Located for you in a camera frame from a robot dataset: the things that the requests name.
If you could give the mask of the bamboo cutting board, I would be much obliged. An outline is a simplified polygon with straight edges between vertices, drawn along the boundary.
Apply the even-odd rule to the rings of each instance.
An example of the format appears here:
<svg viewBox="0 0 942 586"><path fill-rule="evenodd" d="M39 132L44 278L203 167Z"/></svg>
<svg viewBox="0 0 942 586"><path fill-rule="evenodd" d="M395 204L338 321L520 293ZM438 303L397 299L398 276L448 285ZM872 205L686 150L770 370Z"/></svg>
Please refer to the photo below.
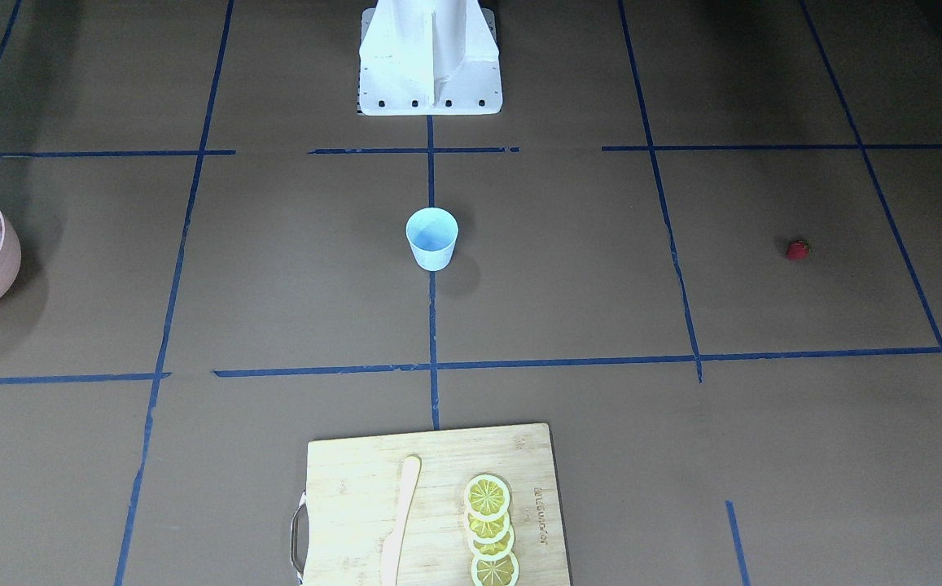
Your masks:
<svg viewBox="0 0 942 586"><path fill-rule="evenodd" d="M381 585L381 545L395 523L405 457L421 459L396 585L474 585L462 491L478 474L510 489L516 585L572 582L548 424L313 441L291 521L300 585Z"/></svg>

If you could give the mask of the pale yellow plastic knife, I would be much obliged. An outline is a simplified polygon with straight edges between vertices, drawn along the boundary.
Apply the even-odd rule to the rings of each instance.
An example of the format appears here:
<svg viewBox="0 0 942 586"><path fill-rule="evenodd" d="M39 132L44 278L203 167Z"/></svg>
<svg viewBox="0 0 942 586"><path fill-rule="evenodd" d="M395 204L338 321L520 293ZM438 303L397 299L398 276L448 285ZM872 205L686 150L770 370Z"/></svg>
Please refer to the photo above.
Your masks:
<svg viewBox="0 0 942 586"><path fill-rule="evenodd" d="M407 456L402 462L401 476L397 483L395 523L381 545L379 571L381 585L396 585L397 583L405 531L416 486L418 486L419 474L421 474L421 466L421 459L416 455Z"/></svg>

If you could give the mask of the red strawberry with green leaves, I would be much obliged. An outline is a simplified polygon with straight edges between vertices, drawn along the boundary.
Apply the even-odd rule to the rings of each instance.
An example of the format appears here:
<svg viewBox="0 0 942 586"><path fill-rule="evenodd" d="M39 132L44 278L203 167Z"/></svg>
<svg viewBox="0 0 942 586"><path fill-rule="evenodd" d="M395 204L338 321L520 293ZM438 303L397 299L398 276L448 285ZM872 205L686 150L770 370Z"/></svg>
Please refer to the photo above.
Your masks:
<svg viewBox="0 0 942 586"><path fill-rule="evenodd" d="M786 258L793 260L793 262L806 259L806 257L810 256L810 253L812 253L812 245L809 244L809 241L804 240L804 238L794 240L788 244L786 248Z"/></svg>

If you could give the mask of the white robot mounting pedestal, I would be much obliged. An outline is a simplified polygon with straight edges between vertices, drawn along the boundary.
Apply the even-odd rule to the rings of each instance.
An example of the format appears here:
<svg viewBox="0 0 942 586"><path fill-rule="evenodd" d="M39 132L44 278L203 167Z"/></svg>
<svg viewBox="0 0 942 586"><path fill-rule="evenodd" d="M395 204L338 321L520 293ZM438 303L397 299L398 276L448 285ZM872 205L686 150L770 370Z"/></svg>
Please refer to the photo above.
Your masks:
<svg viewBox="0 0 942 586"><path fill-rule="evenodd" d="M361 14L357 112L489 116L503 107L493 1L378 1Z"/></svg>

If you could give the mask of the light blue plastic cup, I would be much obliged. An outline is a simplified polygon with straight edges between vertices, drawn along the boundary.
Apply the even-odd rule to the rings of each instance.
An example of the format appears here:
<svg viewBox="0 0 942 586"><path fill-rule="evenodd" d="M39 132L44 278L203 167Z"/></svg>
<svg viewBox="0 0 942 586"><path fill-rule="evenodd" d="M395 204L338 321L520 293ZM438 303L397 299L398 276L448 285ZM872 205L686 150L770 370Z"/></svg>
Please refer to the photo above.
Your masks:
<svg viewBox="0 0 942 586"><path fill-rule="evenodd" d="M405 225L405 236L416 264L436 272L448 266L459 233L458 221L443 208L418 210Z"/></svg>

